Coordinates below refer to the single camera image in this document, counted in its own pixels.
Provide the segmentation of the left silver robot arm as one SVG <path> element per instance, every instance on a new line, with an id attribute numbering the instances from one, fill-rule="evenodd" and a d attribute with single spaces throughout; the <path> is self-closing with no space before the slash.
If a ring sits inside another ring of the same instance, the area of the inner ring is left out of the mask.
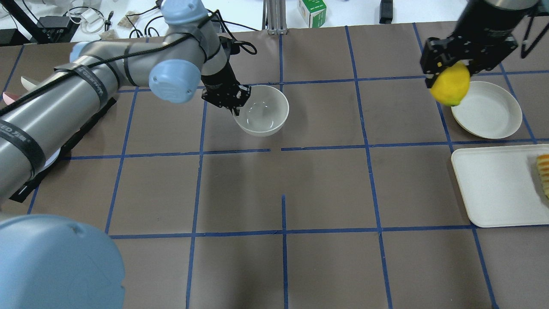
<path id="1" fill-rule="evenodd" d="M 250 94 L 229 64 L 226 41 L 200 0 L 163 0 L 162 43 L 92 41 L 1 111 L 1 201 L 45 170 L 47 160 L 122 86 L 148 87 L 186 103 L 202 99 L 239 114 Z M 1 215 L 3 309 L 121 309 L 125 267 L 102 230 L 57 215 Z"/>

